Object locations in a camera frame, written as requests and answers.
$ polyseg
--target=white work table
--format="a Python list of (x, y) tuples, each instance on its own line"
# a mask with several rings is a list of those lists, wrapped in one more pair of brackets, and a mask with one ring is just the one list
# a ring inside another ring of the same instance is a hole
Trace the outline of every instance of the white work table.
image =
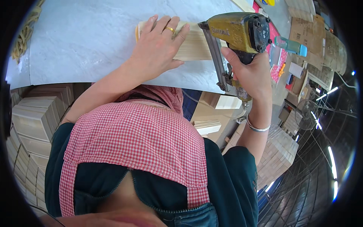
[[(131, 56), (135, 27), (150, 16), (175, 15), (181, 21), (201, 22), (238, 11), (230, 0), (46, 0), (20, 63), (9, 58), (7, 81), (12, 89), (96, 82)], [(187, 61), (146, 84), (224, 93), (217, 82), (212, 61)]]

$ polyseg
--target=red gingham apron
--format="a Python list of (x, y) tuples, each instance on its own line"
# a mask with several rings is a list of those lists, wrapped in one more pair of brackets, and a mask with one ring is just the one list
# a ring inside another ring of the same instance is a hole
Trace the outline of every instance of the red gingham apron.
[[(126, 100), (136, 91), (160, 100), (157, 94), (170, 109)], [(73, 127), (59, 184), (62, 216), (75, 215), (74, 181), (83, 162), (122, 165), (178, 182), (187, 188), (188, 208), (209, 202), (204, 140), (183, 117), (181, 89), (142, 85), (117, 101), (82, 115)]]

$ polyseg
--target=cardboard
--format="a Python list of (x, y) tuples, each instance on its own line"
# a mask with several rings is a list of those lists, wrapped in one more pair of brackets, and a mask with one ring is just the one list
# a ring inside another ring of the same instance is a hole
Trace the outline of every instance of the cardboard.
[(313, 19), (313, 22), (309, 22), (293, 17), (289, 39), (305, 45), (307, 56), (299, 58), (321, 70), (325, 53), (325, 23), (324, 18), (319, 15), (313, 16)]

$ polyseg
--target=bracelet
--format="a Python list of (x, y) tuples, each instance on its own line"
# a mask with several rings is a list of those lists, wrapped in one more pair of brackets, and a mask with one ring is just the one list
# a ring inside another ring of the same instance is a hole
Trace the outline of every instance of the bracelet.
[(265, 128), (265, 129), (257, 129), (257, 128), (255, 128), (251, 123), (250, 123), (250, 121), (249, 121), (249, 119), (248, 119), (248, 115), (247, 115), (247, 117), (246, 117), (246, 120), (247, 120), (247, 124), (248, 124), (248, 126), (249, 126), (249, 128), (250, 129), (252, 129), (253, 131), (256, 131), (256, 132), (263, 132), (263, 131), (267, 131), (269, 128), (270, 128), (270, 126), (271, 125), (269, 125), (267, 128)]

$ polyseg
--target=left hand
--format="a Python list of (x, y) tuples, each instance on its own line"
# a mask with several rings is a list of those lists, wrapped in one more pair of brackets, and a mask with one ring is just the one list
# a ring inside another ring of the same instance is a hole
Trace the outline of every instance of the left hand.
[(173, 32), (164, 28), (170, 27), (175, 30), (180, 21), (179, 17), (163, 16), (159, 21), (156, 21), (157, 19), (157, 15), (149, 18), (128, 60), (143, 82), (184, 64), (184, 61), (173, 58), (189, 33), (190, 25), (184, 25), (178, 35), (172, 39)]

